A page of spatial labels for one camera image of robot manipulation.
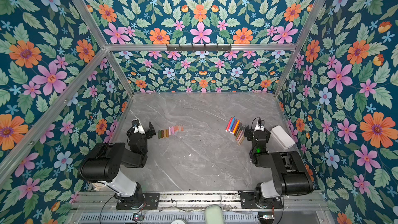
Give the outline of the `brown cap beige pen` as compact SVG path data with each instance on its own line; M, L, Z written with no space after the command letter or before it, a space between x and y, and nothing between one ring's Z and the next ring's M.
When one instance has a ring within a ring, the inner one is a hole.
M244 136L244 134L240 137L240 139L238 140L238 145L240 145L242 142L243 142L243 140L245 139L245 136Z

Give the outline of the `tan cap pink pen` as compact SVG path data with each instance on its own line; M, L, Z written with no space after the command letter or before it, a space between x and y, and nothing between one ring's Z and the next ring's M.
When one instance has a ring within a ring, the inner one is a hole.
M237 136L237 142L240 139L240 137L244 134L245 128L242 128Z

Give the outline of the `brown pen clear grip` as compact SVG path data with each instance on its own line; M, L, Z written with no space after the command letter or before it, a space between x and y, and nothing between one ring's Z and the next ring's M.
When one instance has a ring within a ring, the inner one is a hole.
M236 129L236 131L235 131L234 136L235 136L236 139L237 139L237 137L238 137L238 134L239 134L239 132L240 132L240 129L241 129L242 124L243 124L243 123L240 121L240 122L239 122L239 126L237 127L237 129Z

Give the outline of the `purple marker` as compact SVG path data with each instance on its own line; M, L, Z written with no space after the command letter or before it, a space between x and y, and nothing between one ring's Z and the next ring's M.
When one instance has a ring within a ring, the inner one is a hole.
M233 123L233 125L232 125L232 127L231 127L231 130L230 130L230 133L233 133L233 132L234 132L235 127L236 127L236 125L237 125L237 122L238 122L238 119L235 118L234 123Z

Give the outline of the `blue marker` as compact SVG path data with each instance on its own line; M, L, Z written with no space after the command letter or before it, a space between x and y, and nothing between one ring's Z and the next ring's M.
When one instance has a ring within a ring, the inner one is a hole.
M231 133L235 122L235 117L232 118L231 123L229 125L228 131Z

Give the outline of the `green cap beige pen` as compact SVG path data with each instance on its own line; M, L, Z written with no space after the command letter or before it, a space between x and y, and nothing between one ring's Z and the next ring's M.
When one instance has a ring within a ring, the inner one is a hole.
M241 145L241 144L243 143L244 140L245 140L245 137L242 136L241 139L239 140L239 143L238 143L238 144Z

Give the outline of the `orange marker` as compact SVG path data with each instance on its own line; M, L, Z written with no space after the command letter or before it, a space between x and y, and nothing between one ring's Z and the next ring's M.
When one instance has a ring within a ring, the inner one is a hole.
M237 132L237 130L238 130L238 127L239 127L239 125L240 125L240 120L238 120L237 122L236 122L236 125L235 125L235 127L234 127L234 130L233 130L233 135L235 135L236 134L236 132Z

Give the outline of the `pink highlighter marker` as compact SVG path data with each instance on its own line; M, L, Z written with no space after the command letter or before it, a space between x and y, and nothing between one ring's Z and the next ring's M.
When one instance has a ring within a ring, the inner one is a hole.
M226 132L230 132L230 125L231 125L232 121L233 121L233 117L231 117L229 122L228 122L228 125L226 127Z

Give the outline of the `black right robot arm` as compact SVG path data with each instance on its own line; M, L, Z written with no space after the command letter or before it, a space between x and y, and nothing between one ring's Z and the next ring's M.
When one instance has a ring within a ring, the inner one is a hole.
M267 150L269 141L275 141L282 148L291 148L295 144L281 126L270 131L260 124L253 129L246 127L243 137L251 142L249 157L252 164L271 171L271 179L258 183L254 189L251 201L256 206L266 208L282 197L304 196L315 190L314 180L297 151Z

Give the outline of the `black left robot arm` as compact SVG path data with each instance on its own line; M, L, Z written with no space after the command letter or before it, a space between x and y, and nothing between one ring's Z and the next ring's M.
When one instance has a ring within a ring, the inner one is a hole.
M118 200L117 209L142 209L150 204L140 183L129 179L121 170L142 169L148 159L148 140L156 135L152 123L145 130L139 119L132 121L125 143L100 143L86 155L79 168L80 178L111 189Z

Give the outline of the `white rectangular box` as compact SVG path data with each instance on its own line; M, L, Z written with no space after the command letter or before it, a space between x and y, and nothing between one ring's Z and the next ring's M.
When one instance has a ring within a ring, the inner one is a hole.
M271 129L270 143L283 150L295 145L293 138L280 125Z

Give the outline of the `beige round alarm clock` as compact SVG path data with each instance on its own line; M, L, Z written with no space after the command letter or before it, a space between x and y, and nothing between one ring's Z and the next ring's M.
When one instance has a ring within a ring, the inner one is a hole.
M93 186L94 191L102 191L102 190L105 190L107 187L105 184L100 183L100 182L92 183L92 186Z

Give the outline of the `pale green rounded object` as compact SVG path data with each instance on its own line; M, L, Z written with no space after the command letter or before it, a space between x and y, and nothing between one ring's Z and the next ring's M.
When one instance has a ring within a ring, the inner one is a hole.
M204 218L205 224L225 224L223 211L217 205L207 207L204 211Z

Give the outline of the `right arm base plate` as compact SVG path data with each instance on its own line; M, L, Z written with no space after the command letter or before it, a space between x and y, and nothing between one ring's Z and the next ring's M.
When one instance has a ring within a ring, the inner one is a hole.
M282 209L283 201L280 197L264 198L254 191L238 191L242 209Z

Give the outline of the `black wall hook rail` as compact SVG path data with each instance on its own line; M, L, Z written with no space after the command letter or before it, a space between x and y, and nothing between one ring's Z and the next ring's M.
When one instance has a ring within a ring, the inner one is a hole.
M186 51L186 52L196 52L196 51L208 51L208 52L218 52L218 51L232 51L231 45L220 45L220 44L203 44L203 45L166 45L167 51Z

